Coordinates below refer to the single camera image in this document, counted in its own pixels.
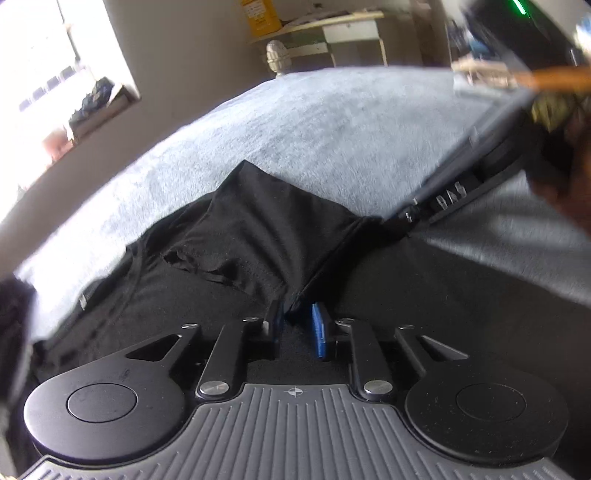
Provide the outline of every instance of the hand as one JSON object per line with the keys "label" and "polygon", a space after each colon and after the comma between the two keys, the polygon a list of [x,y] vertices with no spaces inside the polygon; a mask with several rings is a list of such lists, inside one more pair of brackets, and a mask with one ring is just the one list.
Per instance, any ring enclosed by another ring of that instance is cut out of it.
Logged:
{"label": "hand", "polygon": [[530,181],[531,190],[591,236],[591,123],[582,116],[571,122],[567,140],[575,146],[568,184]]}

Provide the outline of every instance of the crosshair symbol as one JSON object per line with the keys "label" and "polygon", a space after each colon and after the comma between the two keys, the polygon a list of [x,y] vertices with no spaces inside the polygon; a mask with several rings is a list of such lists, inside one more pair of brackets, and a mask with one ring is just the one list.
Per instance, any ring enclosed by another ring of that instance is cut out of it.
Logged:
{"label": "crosshair symbol", "polygon": [[289,390],[287,390],[287,392],[292,397],[299,397],[300,395],[302,395],[302,393],[305,393],[301,388],[298,387],[290,388]]}

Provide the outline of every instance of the green light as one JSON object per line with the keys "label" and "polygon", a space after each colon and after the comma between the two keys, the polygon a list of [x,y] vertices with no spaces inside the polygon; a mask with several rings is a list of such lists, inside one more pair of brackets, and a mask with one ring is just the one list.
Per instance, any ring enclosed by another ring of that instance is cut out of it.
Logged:
{"label": "green light", "polygon": [[521,15],[527,15],[525,8],[523,8],[523,5],[521,5],[521,2],[519,0],[513,0],[513,2],[515,3],[515,5],[517,5],[517,8],[519,8],[519,12],[521,13]]}

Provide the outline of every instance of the light gray blanket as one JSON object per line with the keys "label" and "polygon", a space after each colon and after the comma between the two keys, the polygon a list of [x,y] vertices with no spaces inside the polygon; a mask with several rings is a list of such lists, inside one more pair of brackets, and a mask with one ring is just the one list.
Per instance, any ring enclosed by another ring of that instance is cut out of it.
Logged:
{"label": "light gray blanket", "polygon": [[[182,128],[91,197],[18,275],[39,292],[34,339],[55,330],[125,245],[211,192],[243,159],[360,215],[385,215],[491,105],[444,70],[293,73]],[[522,177],[421,233],[430,242],[591,305],[591,246]]]}

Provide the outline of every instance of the silver screw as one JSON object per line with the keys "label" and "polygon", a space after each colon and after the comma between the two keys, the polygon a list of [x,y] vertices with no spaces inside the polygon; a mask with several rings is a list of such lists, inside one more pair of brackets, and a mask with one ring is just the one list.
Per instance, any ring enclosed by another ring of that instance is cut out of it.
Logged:
{"label": "silver screw", "polygon": [[226,393],[228,390],[230,390],[230,385],[228,385],[226,382],[222,382],[221,380],[210,380],[199,387],[199,391],[203,395],[208,395],[210,397],[224,395],[224,393]]}
{"label": "silver screw", "polygon": [[370,395],[385,395],[390,393],[393,388],[392,384],[385,380],[370,380],[363,386],[365,392]]}

